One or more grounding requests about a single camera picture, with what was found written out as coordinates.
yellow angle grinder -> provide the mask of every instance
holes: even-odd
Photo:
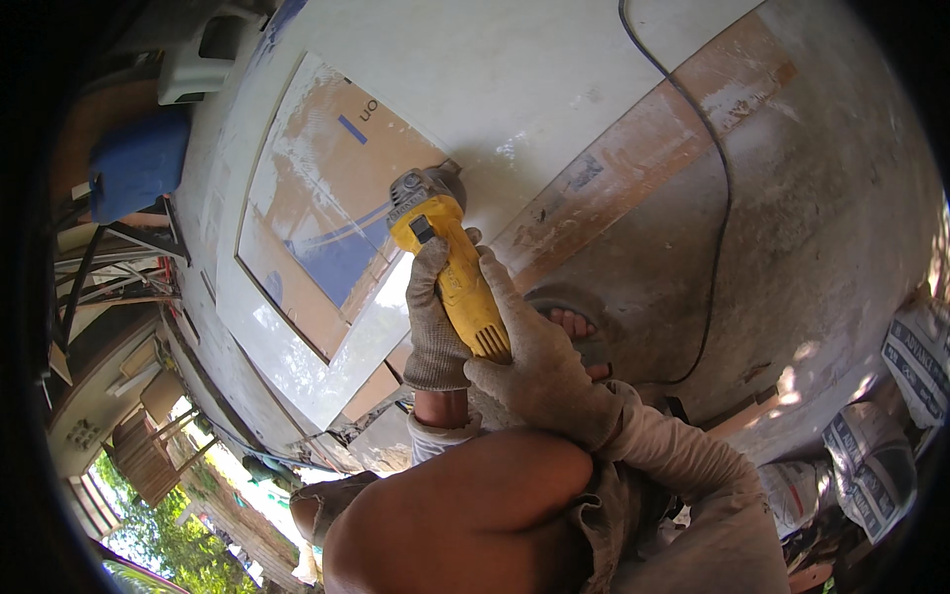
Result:
[[[411,169],[389,187],[389,200],[386,224],[400,248],[418,254],[435,236],[448,240],[437,290],[462,341],[476,356],[510,363],[508,332],[479,268],[479,254],[462,228],[466,192],[458,176],[442,167]]]

person's right hand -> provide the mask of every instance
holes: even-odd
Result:
[[[591,378],[562,327],[528,305],[490,250],[479,265],[511,341],[512,363],[472,357],[465,375],[536,429],[559,433],[587,451],[605,445],[617,426],[623,399]]]

power cord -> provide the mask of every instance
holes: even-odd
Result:
[[[627,21],[627,0],[618,0],[617,11],[620,13],[620,23],[623,25],[623,29],[627,31],[627,36],[630,37],[630,41],[634,42],[634,45],[637,49],[640,50],[640,53],[643,54],[647,60],[650,61],[650,64],[659,70],[660,74],[663,75],[663,78],[670,81],[670,85],[676,89],[683,99],[686,100],[686,103],[690,104],[690,107],[693,108],[693,111],[696,112],[696,115],[699,117],[699,120],[706,127],[706,131],[709,132],[710,137],[712,138],[712,143],[715,145],[716,152],[719,153],[719,160],[722,162],[723,171],[726,174],[726,211],[722,216],[722,223],[719,225],[719,234],[716,237],[715,242],[715,252],[712,256],[712,278],[710,279],[710,292],[709,298],[706,302],[706,324],[703,326],[703,338],[699,342],[699,352],[696,354],[696,360],[693,362],[693,365],[690,369],[678,379],[661,379],[657,381],[648,381],[648,382],[639,382],[641,384],[655,384],[658,386],[674,386],[680,384],[689,378],[690,375],[696,370],[696,367],[699,366],[699,361],[703,358],[703,354],[706,353],[706,343],[710,337],[710,327],[713,325],[713,305],[715,302],[715,285],[716,279],[719,276],[719,257],[722,255],[722,243],[723,239],[726,237],[726,226],[729,224],[729,214],[732,211],[732,171],[729,167],[729,160],[726,159],[726,151],[723,149],[722,142],[719,140],[719,135],[716,134],[713,123],[710,122],[709,117],[707,117],[706,112],[702,110],[702,107],[696,102],[696,99],[686,91],[685,88],[676,80],[676,77],[667,70],[653,53],[650,52],[646,47],[643,46],[643,42],[640,41],[640,38],[637,37],[637,33],[630,26],[630,22]]]

dusty knit glove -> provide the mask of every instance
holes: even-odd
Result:
[[[479,265],[511,340],[511,365],[479,357],[465,364],[465,375],[527,425],[559,433],[596,451],[620,419],[623,398],[591,378],[580,353],[561,326],[524,302],[504,266],[481,249]]]
[[[459,338],[435,295],[436,278],[447,260],[448,241],[437,236],[422,246],[412,262],[406,289],[412,354],[403,379],[417,390],[450,392],[471,385],[463,371],[471,349]]]

dusty floor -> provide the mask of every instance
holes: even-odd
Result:
[[[756,463],[807,447],[872,378],[884,329],[931,271],[945,239],[941,182],[910,104],[869,36],[835,3],[769,0],[756,9],[798,75],[725,140],[734,207],[710,343],[685,383],[667,389],[694,422],[778,383],[783,406],[731,442]],[[236,72],[257,37],[245,31]],[[291,453],[315,432],[261,384],[218,319],[200,277],[214,279],[219,208],[208,176],[239,77],[197,105],[176,206],[194,265],[182,271],[192,345],[261,441]],[[709,151],[535,286],[568,285],[604,306],[617,376],[680,375],[695,357],[713,241],[725,199]]]

